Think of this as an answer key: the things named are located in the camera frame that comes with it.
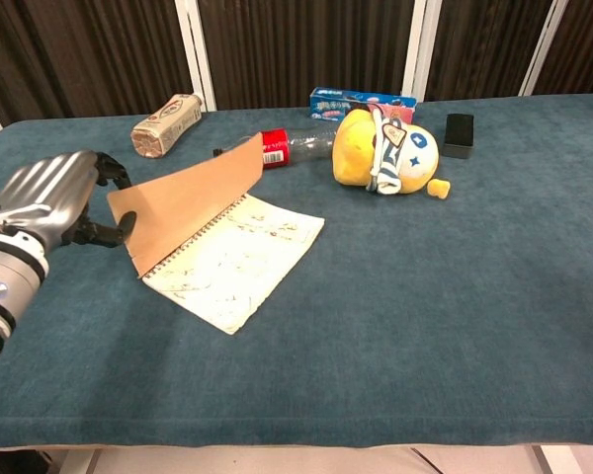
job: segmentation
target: black box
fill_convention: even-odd
[[[474,146],[474,116],[448,114],[442,155],[469,158]]]

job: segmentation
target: blue logo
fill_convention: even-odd
[[[415,143],[415,146],[418,148],[424,148],[426,145],[428,145],[428,140],[426,140],[426,137],[418,132],[411,133],[411,141]]]

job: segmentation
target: dark curtain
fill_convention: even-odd
[[[426,101],[517,96],[551,0],[444,0]]]
[[[593,93],[593,0],[570,0],[534,94]]]
[[[191,92],[173,0],[0,0],[0,120],[148,114]]]
[[[413,3],[200,0],[217,106],[305,106],[316,86],[399,94]]]

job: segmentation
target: white floor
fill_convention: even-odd
[[[557,449],[552,470],[530,446],[416,445],[444,474],[593,474],[593,446]],[[564,462],[562,455],[572,457]],[[59,462],[64,457],[55,451]],[[409,446],[115,447],[73,450],[62,474],[436,474]]]

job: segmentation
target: yellow plush toy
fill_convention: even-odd
[[[444,199],[450,183],[431,180],[439,150],[435,138],[380,109],[351,111],[336,132],[332,151],[334,178],[343,185],[365,186],[383,195],[414,193],[428,184],[428,194]]]

